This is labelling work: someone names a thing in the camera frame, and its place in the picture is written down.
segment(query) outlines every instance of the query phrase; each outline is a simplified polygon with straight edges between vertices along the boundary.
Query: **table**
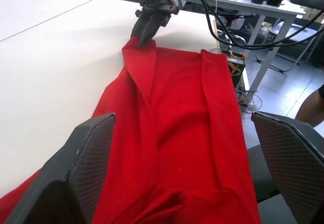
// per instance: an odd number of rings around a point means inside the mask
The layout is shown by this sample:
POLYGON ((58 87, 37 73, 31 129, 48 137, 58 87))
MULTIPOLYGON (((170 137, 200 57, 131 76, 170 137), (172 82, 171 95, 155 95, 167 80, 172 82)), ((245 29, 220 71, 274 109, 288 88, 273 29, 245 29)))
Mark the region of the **table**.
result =
MULTIPOLYGON (((92 0, 0 42, 0 197, 92 116, 124 65, 121 49, 139 8, 92 0)), ((198 26, 205 23, 203 14, 180 11, 154 39, 159 47, 212 50, 216 42, 207 26, 198 26)))
MULTIPOLYGON (((200 3, 200 0, 185 0, 185 1, 192 2, 192 3, 200 3)), ((215 6, 215 0, 205 0, 205 1, 209 5, 215 6)), ((285 5, 281 5, 280 7, 274 7, 265 4, 265 2, 263 4, 254 4, 249 0, 217 0, 217 6, 225 9, 247 11, 253 14, 260 15, 259 20, 248 42, 249 44, 254 43, 266 16, 284 19, 284 23, 281 27, 281 30, 279 31, 276 39, 274 40, 274 41, 278 41, 280 39, 285 38, 296 16, 305 14, 304 10, 301 9, 300 6, 292 3, 286 3, 285 5)), ((262 78, 264 77, 275 55, 277 54, 278 49, 279 47, 276 47, 273 50, 269 51, 251 87, 250 88, 246 87, 246 90, 251 91, 248 93, 248 98, 250 100, 254 95, 254 93, 252 92, 255 92, 257 90, 262 78)), ((245 50, 246 57, 249 55, 249 52, 250 51, 245 50)))
POLYGON ((0 41, 91 0, 0 0, 0 41))

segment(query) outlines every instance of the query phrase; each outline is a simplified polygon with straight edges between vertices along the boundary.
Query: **gray floor tile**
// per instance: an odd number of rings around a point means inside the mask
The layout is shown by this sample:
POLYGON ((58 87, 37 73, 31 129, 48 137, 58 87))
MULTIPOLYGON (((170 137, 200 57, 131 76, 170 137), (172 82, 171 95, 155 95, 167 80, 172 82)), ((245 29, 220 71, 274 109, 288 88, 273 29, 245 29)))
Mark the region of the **gray floor tile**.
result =
POLYGON ((256 95, 262 100, 262 107, 259 111, 286 116, 295 104, 295 100, 275 93, 262 85, 258 87, 256 95))
POLYGON ((314 79, 310 82, 311 85, 320 87, 324 84, 324 72, 321 71, 314 79))
POLYGON ((297 224, 281 194, 260 202, 258 209, 262 224, 297 224))
POLYGON ((261 64, 256 61, 255 59, 255 51, 250 51, 249 56, 247 58, 247 65, 246 65, 246 70, 247 70, 247 75, 251 75, 253 72, 256 70, 260 69, 261 64))
MULTIPOLYGON (((250 84, 253 82, 257 73, 258 71, 255 71, 250 76, 248 76, 250 84)), ((307 88, 308 83, 298 80, 289 75, 282 74, 278 71, 268 69, 260 85, 280 95, 283 95, 286 98, 296 101, 307 88)))
POLYGON ((304 102, 304 100, 315 90, 317 90, 318 87, 314 86, 312 84, 309 84, 307 86, 307 88, 304 90, 303 94, 299 97, 299 99, 297 100, 298 103, 302 104, 304 102))
POLYGON ((289 113, 287 114, 287 117, 294 119, 297 115, 297 112, 300 108, 301 104, 300 103, 295 103, 289 113))
POLYGON ((242 112, 242 126, 244 132, 244 139, 247 149, 259 145, 259 138, 254 127, 254 123, 251 121, 251 114, 242 112))
POLYGON ((313 65, 301 64, 300 66, 295 66, 291 71, 285 72, 285 74, 303 82, 310 83, 320 72, 321 70, 313 65))
MULTIPOLYGON (((265 60, 266 56, 267 56, 267 53, 268 53, 269 50, 260 50, 258 51, 258 57, 259 59, 261 60, 265 60)), ((288 70, 291 68, 291 66, 293 65, 292 62, 284 59, 284 58, 281 58, 279 56, 276 56, 272 62, 272 65, 275 65, 283 70, 288 70)))

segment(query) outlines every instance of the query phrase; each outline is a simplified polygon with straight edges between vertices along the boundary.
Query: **white cable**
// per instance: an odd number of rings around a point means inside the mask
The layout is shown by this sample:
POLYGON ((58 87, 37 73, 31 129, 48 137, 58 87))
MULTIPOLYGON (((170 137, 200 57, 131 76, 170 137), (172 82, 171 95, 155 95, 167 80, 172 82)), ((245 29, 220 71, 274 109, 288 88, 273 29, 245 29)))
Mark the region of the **white cable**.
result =
MULTIPOLYGON (((235 91, 236 91, 236 97, 237 97, 238 100, 241 97, 246 97, 247 98, 247 94, 246 93, 248 91, 242 90, 242 88, 239 87, 239 86, 236 87, 235 91)), ((247 114, 252 114, 253 112, 258 111, 259 109, 261 109, 261 107, 262 107, 262 99, 258 95, 256 95, 256 94, 254 94, 254 96, 257 97, 257 98, 259 98, 261 105, 257 108, 256 105, 254 104, 254 100, 253 99, 251 101, 249 101, 249 104, 247 104, 247 105, 246 104, 242 104, 242 103, 239 102, 239 108, 240 108, 241 112, 245 112, 247 114)))
POLYGON ((217 12, 217 0, 215 0, 215 13, 217 12))

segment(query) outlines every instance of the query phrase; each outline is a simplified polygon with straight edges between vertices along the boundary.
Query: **black wire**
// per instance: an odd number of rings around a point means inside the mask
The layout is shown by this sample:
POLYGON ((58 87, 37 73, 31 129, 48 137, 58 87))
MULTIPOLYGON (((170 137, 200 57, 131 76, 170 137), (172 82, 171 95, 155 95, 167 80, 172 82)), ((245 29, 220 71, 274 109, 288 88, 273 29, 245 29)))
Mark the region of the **black wire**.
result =
MULTIPOLYGON (((215 12, 215 11, 214 11, 210 6, 209 6, 209 4, 207 4, 207 7, 211 10, 212 15, 214 15, 214 16, 217 18, 217 20, 218 20, 219 22, 221 22, 221 19, 218 17, 218 15, 216 14, 216 12, 215 12)), ((318 18, 322 13, 324 13, 324 9, 322 9, 321 12, 319 12, 319 13, 316 15, 317 17, 316 17, 316 16, 315 16, 315 17, 318 18)), ((265 43, 265 44, 248 44, 247 47, 264 47, 264 49, 268 49, 268 48, 273 48, 273 47, 287 47, 287 46, 294 46, 294 45, 297 45, 297 44, 300 44, 300 43, 306 42, 306 41, 312 39, 313 37, 319 35, 320 33, 322 33, 322 32, 324 31, 324 28, 321 29, 321 30, 319 30, 318 32, 316 32, 316 33, 313 34, 312 36, 309 36, 308 38, 303 39, 303 40, 301 40, 301 41, 293 42, 293 43, 287 43, 287 44, 278 44, 278 43, 281 43, 281 42, 283 42, 283 41, 286 41, 286 40, 288 40, 289 38, 291 38, 291 37, 295 36, 296 34, 300 33, 302 30, 304 30, 304 29, 307 27, 307 25, 313 23, 313 22, 316 20, 316 18, 315 18, 315 19, 312 19, 312 20, 309 21, 305 26, 303 26, 302 28, 300 28, 299 30, 297 30, 295 33, 293 33, 293 34, 287 36, 287 37, 284 38, 284 39, 280 39, 280 40, 278 40, 278 41, 276 41, 276 42, 273 42, 273 43, 265 43)), ((229 36, 229 38, 230 38, 230 39, 233 41, 233 43, 234 43, 234 40, 233 40, 233 38, 231 37, 231 35, 230 35, 230 33, 228 32, 228 30, 227 30, 227 33, 226 33, 226 34, 229 36)))
POLYGON ((219 16, 217 15, 217 13, 214 11, 214 9, 212 9, 208 3, 206 3, 205 0, 200 0, 203 8, 204 8, 204 11, 205 11, 205 14, 206 14, 206 19, 207 19, 207 23, 208 23, 208 27, 209 27, 209 30, 210 30, 210 33, 211 35, 216 39, 218 40, 219 42, 223 43, 223 44, 226 44, 226 45, 231 45, 231 46, 237 46, 237 47, 240 47, 242 49, 246 49, 246 50, 261 50, 261 49, 268 49, 268 48, 273 48, 273 47, 286 47, 286 46, 293 46, 293 45, 296 45, 296 44, 300 44, 300 43, 303 43, 305 41, 308 41, 309 39, 312 39, 313 37, 317 36, 318 34, 322 33, 324 31, 324 29, 321 29, 320 31, 318 31, 317 33, 315 33, 314 35, 304 39, 304 40, 301 40, 301 41, 298 41, 298 42, 293 42, 293 43, 288 43, 288 44, 279 44, 283 41, 286 41, 288 40, 289 38, 295 36, 296 34, 300 33, 302 30, 304 30, 307 26, 309 26, 311 23, 313 23, 321 14, 324 13, 324 9, 322 9, 312 20, 310 20, 306 25, 304 25, 302 28, 300 28, 299 30, 297 30, 296 32, 294 32, 293 34, 287 36, 286 38, 284 39, 281 39, 281 40, 278 40, 276 42, 273 42, 273 43, 268 43, 268 44, 248 44, 248 45, 245 45, 245 46, 242 46, 240 44, 238 44, 230 35, 230 33, 228 32, 226 26, 223 24, 223 22, 221 21, 221 19, 219 18, 219 16), (216 17, 216 19, 218 20, 218 22, 220 23, 220 25, 222 26, 222 28, 224 29, 224 32, 228 35, 228 37, 230 38, 230 40, 232 41, 232 43, 229 43, 227 41, 224 41, 224 40, 221 40, 219 39, 213 32, 213 29, 212 29, 212 26, 211 26, 211 22, 210 22, 210 18, 209 18, 209 12, 212 13, 212 15, 214 15, 216 17))

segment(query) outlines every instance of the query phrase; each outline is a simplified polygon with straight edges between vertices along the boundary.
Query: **red cloth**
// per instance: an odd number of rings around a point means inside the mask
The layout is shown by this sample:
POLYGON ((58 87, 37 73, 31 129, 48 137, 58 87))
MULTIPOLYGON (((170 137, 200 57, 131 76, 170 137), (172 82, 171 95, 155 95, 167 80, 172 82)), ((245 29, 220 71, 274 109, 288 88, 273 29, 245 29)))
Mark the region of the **red cloth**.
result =
MULTIPOLYGON (((225 55, 137 42, 93 115, 117 117, 93 223, 260 223, 225 55)), ((33 178, 0 200, 2 222, 33 178)))

